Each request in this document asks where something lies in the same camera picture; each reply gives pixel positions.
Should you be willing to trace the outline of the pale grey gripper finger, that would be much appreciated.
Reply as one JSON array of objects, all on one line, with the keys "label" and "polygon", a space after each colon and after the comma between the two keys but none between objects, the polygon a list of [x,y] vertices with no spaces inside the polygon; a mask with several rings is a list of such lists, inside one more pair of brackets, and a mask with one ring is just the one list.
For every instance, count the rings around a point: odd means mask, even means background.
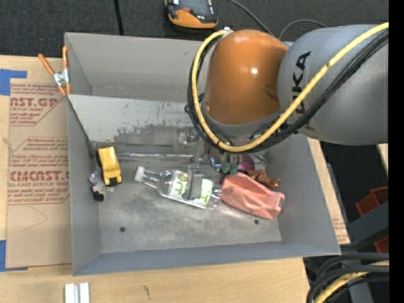
[{"label": "pale grey gripper finger", "polygon": [[188,199],[200,198],[203,177],[198,166],[188,167]]}]

